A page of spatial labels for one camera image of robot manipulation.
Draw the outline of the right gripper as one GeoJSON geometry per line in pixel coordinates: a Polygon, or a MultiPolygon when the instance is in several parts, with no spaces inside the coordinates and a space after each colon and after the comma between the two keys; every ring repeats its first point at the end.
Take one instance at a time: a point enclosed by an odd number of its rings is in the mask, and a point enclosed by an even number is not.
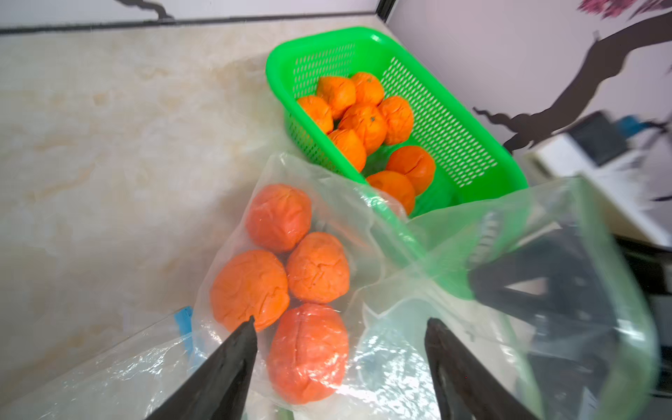
{"type": "Polygon", "coordinates": [[[525,246],[467,275],[477,302],[532,323],[545,419],[671,416],[671,249],[618,238],[525,246]]]}

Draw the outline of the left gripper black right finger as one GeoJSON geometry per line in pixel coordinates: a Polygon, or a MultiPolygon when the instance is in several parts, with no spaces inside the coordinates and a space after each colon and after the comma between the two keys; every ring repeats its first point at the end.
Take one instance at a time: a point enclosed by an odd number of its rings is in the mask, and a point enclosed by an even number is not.
{"type": "Polygon", "coordinates": [[[438,318],[425,333],[432,383],[442,419],[534,419],[438,318]]]}

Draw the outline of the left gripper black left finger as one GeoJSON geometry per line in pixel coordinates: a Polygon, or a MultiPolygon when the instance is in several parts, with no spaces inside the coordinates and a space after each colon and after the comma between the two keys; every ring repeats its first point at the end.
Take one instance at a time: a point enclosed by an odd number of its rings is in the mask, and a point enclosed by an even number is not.
{"type": "Polygon", "coordinates": [[[241,419],[256,358],[257,332],[251,317],[147,420],[241,419]]]}

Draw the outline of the green-zip bag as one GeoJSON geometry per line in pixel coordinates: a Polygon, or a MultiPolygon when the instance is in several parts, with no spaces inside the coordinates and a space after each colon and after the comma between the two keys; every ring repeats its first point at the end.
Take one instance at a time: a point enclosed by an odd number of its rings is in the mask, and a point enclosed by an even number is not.
{"type": "Polygon", "coordinates": [[[595,196],[582,178],[563,178],[407,220],[372,187],[287,154],[271,157],[255,190],[287,185],[304,192],[311,231],[337,238],[350,287],[334,300],[348,337],[343,383],[321,402],[294,404],[268,374],[276,327],[259,334],[252,390],[314,419],[437,419],[425,333],[442,320],[500,384],[536,418],[539,387],[528,361],[532,323],[476,301],[467,275],[525,246],[579,254],[611,243],[595,196]]]}

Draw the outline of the blue-zip clear bag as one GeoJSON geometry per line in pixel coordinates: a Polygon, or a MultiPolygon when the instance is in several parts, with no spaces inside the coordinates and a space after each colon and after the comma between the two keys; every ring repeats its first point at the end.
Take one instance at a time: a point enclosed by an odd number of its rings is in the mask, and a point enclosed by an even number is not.
{"type": "Polygon", "coordinates": [[[192,310],[176,311],[6,404],[1,418],[146,418],[196,369],[192,310]]]}

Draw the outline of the orange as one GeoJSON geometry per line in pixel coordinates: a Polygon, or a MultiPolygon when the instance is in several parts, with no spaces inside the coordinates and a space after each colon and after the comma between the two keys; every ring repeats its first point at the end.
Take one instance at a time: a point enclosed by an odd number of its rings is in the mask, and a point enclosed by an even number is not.
{"type": "Polygon", "coordinates": [[[378,106],[387,124],[385,145],[399,145],[411,137],[414,126],[414,114],[411,105],[401,96],[390,96],[378,106]]]}
{"type": "Polygon", "coordinates": [[[351,77],[355,86],[356,102],[378,106],[384,99],[385,92],[381,82],[371,73],[356,73],[351,77]]]}
{"type": "Polygon", "coordinates": [[[318,96],[304,96],[297,103],[325,134],[334,130],[333,112],[325,100],[318,96]]]}
{"type": "Polygon", "coordinates": [[[370,156],[382,146],[388,124],[375,105],[358,103],[345,112],[339,122],[339,129],[354,131],[370,156]]]}
{"type": "Polygon", "coordinates": [[[404,146],[390,155],[386,169],[406,176],[418,196],[432,184],[436,164],[432,156],[422,147],[404,146]]]}
{"type": "Polygon", "coordinates": [[[396,199],[407,216],[412,214],[416,204],[416,191],[405,175],[394,171],[381,171],[368,176],[367,183],[396,199]]]}
{"type": "Polygon", "coordinates": [[[329,105],[332,118],[341,120],[345,112],[356,103],[355,84],[345,77],[320,77],[317,96],[329,105]]]}
{"type": "Polygon", "coordinates": [[[367,152],[362,140],[352,129],[336,129],[328,137],[358,173],[365,168],[367,152]]]}

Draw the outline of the green plastic basket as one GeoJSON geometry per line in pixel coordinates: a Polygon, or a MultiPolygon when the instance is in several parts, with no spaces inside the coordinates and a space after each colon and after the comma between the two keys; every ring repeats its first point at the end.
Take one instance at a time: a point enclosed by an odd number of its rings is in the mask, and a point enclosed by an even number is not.
{"type": "Polygon", "coordinates": [[[432,184],[416,199],[414,216],[528,187],[509,152],[423,64],[393,38],[367,27],[297,38],[269,54],[267,81],[285,109],[285,129],[310,163],[364,183],[395,150],[381,147],[356,171],[297,102],[314,94],[323,76],[359,72],[374,75],[387,96],[409,102],[415,121],[408,143],[425,149],[437,166],[432,184]]]}

